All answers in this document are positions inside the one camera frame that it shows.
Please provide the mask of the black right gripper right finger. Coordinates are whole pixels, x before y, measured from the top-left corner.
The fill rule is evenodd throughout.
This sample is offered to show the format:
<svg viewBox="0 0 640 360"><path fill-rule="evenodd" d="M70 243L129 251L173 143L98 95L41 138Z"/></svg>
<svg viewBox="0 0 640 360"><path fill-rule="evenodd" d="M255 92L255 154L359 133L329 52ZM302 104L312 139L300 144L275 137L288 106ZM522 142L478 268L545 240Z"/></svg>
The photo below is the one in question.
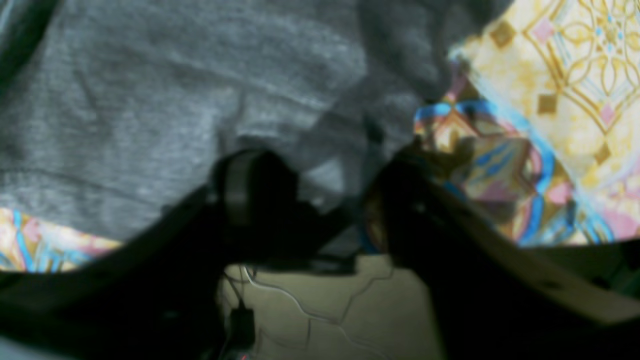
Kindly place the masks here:
<svg viewBox="0 0 640 360"><path fill-rule="evenodd" d="M384 252L428 287L449 360L637 360L639 301L518 249L402 150L375 185Z"/></svg>

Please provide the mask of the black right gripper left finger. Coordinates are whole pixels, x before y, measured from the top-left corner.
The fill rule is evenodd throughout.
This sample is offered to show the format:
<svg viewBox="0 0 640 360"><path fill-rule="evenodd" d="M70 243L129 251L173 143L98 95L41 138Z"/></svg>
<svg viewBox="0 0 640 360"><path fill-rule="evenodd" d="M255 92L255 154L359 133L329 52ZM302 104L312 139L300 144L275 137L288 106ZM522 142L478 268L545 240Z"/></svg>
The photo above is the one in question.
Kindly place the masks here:
<svg viewBox="0 0 640 360"><path fill-rule="evenodd" d="M1 336L77 360L199 360L217 351L227 265L300 270L349 227L297 200L298 174L273 152L223 159L208 182L124 247L58 274L1 274Z"/></svg>

